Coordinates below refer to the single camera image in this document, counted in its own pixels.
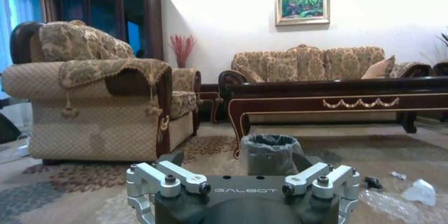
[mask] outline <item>painting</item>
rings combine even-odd
[[[276,25],[329,23],[329,0],[276,0]]]

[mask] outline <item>red decorative branches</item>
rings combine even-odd
[[[194,37],[192,35],[182,36],[176,34],[169,36],[169,39],[170,39],[169,46],[174,51],[177,66],[180,68],[184,68],[188,56],[194,46]]]

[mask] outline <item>blue curtain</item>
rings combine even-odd
[[[25,21],[41,21],[40,0],[0,0],[0,72],[12,64],[9,35]],[[8,95],[0,91],[0,99]]]

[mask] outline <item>screw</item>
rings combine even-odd
[[[281,191],[286,196],[294,195],[293,187],[290,185],[282,185]]]
[[[201,193],[201,195],[206,195],[212,190],[210,185],[206,182],[202,182],[198,185],[198,192]]]
[[[326,176],[318,176],[317,177],[317,182],[320,185],[326,186],[328,185],[328,177]]]
[[[165,176],[165,183],[166,184],[173,184],[176,182],[176,177],[172,174],[168,174]]]

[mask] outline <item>glass cabinet door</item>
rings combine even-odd
[[[77,19],[86,22],[84,0],[61,0],[61,14],[64,21]]]
[[[137,58],[145,58],[145,9],[144,0],[122,0],[125,41]]]
[[[120,38],[116,0],[90,0],[90,26]]]

